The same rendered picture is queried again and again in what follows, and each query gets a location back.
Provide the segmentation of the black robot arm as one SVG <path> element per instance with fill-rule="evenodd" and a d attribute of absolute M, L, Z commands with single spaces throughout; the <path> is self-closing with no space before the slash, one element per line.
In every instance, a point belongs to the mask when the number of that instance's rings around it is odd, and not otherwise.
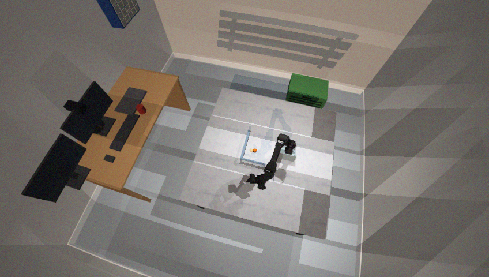
<path fill-rule="evenodd" d="M 283 141 L 284 143 L 279 143 L 278 140 Z M 265 183 L 269 180 L 271 180 L 275 176 L 275 172 L 277 171 L 277 159 L 279 157 L 280 151 L 283 146 L 286 146 L 285 148 L 285 153 L 292 155 L 292 152 L 296 146 L 295 141 L 291 140 L 289 136 L 285 134 L 280 134 L 277 137 L 277 142 L 275 145 L 275 149 L 272 155 L 272 158 L 270 162 L 266 165 L 264 169 L 264 174 L 260 176 L 260 180 L 258 180 L 259 184 L 258 187 L 259 189 L 266 189 Z M 270 172 L 269 172 L 270 171 Z"/>

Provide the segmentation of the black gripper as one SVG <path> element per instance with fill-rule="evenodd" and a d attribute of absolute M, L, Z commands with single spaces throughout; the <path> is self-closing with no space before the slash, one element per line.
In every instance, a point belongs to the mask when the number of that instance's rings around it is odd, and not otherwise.
<path fill-rule="evenodd" d="M 254 174 L 250 174 L 250 178 L 246 182 L 250 182 L 251 184 L 259 184 L 258 180 L 260 180 L 261 175 L 257 175 L 257 177 L 255 177 Z"/>

